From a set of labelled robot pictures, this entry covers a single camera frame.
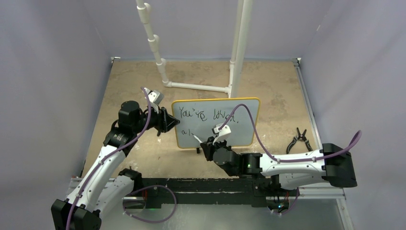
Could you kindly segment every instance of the whiteboard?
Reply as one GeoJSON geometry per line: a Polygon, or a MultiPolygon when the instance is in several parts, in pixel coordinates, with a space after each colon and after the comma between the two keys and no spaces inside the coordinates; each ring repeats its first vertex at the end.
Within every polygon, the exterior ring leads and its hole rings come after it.
{"type": "MultiPolygon", "coordinates": [[[[200,143],[192,134],[201,141],[207,141],[208,137],[213,136],[214,126],[225,122],[238,104],[245,104],[249,108],[256,124],[260,106],[260,101],[256,97],[174,101],[172,114],[180,120],[180,124],[175,126],[178,147],[181,149],[200,147],[200,143]]],[[[231,129],[227,145],[248,146],[252,143],[254,128],[244,107],[241,106],[234,112],[227,125],[231,129]]]]}

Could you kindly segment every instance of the gray wall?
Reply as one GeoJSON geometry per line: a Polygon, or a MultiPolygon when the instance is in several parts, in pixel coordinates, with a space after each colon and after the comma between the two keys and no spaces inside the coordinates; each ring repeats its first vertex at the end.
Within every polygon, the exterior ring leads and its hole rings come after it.
{"type": "Polygon", "coordinates": [[[302,58],[324,142],[354,149],[356,229],[406,229],[406,1],[336,0],[302,58]]]}
{"type": "Polygon", "coordinates": [[[0,3],[0,229],[52,229],[110,68],[79,1],[0,3]]]}
{"type": "MultiPolygon", "coordinates": [[[[84,0],[111,56],[153,58],[135,0],[84,0]]],[[[146,0],[164,58],[230,58],[237,0],[146,0]]],[[[247,58],[301,57],[332,0],[255,0],[247,58]]]]}

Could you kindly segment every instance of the gray floor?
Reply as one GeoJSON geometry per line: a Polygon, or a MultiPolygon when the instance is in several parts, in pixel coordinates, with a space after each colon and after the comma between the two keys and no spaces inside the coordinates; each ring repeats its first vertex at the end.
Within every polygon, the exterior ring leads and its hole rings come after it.
{"type": "MultiPolygon", "coordinates": [[[[174,82],[225,87],[228,85],[228,62],[168,62],[167,75],[174,82]]],[[[227,94],[220,92],[166,88],[154,62],[116,61],[91,139],[84,174],[99,154],[105,135],[117,119],[121,103],[135,100],[146,108],[141,86],[162,92],[165,98],[161,106],[169,111],[175,100],[227,97],[227,94]]],[[[287,145],[296,135],[296,127],[302,131],[307,129],[306,136],[315,147],[307,108],[292,62],[245,62],[238,96],[258,97],[261,100],[257,130],[261,141],[273,154],[285,153],[287,145]]],[[[155,130],[147,131],[112,177],[129,166],[140,171],[143,177],[228,177],[213,162],[207,162],[203,154],[196,154],[195,149],[179,149],[174,130],[160,137],[156,134],[155,130]]],[[[291,153],[306,151],[304,143],[299,142],[291,153]]],[[[263,150],[254,140],[251,146],[236,148],[236,152],[263,150]]]]}

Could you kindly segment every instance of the yellow whiteboard frame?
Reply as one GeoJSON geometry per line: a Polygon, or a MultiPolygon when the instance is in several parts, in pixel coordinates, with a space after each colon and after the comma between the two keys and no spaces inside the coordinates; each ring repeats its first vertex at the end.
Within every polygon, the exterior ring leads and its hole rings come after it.
{"type": "MultiPolygon", "coordinates": [[[[213,98],[213,99],[187,99],[187,100],[175,100],[172,102],[171,108],[172,108],[172,114],[174,114],[174,109],[173,109],[173,104],[177,103],[177,102],[207,102],[207,101],[234,101],[234,100],[258,100],[259,104],[258,104],[258,111],[257,111],[257,118],[255,119],[255,127],[257,126],[257,122],[258,122],[258,117],[259,117],[259,108],[261,107],[261,100],[258,97],[238,97],[238,98],[213,98]]],[[[178,130],[176,129],[175,126],[175,137],[176,137],[176,145],[178,146],[178,148],[180,149],[194,149],[194,148],[183,148],[179,146],[179,141],[178,141],[178,130]]],[[[251,143],[249,145],[237,145],[234,147],[244,147],[244,146],[250,146],[252,145],[252,143],[254,142],[254,136],[255,133],[252,134],[252,140],[251,143]]]]}

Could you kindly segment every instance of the plier handle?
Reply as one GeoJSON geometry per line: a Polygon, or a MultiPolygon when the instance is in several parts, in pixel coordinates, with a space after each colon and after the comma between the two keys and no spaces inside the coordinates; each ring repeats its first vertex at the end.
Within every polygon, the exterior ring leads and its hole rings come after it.
{"type": "Polygon", "coordinates": [[[293,145],[295,145],[298,140],[305,142],[305,145],[306,145],[306,148],[307,148],[308,151],[313,151],[312,147],[310,146],[309,140],[305,137],[307,129],[305,129],[302,134],[300,133],[298,127],[296,128],[296,130],[297,130],[297,136],[293,137],[293,140],[291,141],[291,143],[286,148],[286,154],[289,154],[289,152],[291,151],[293,145]]]}

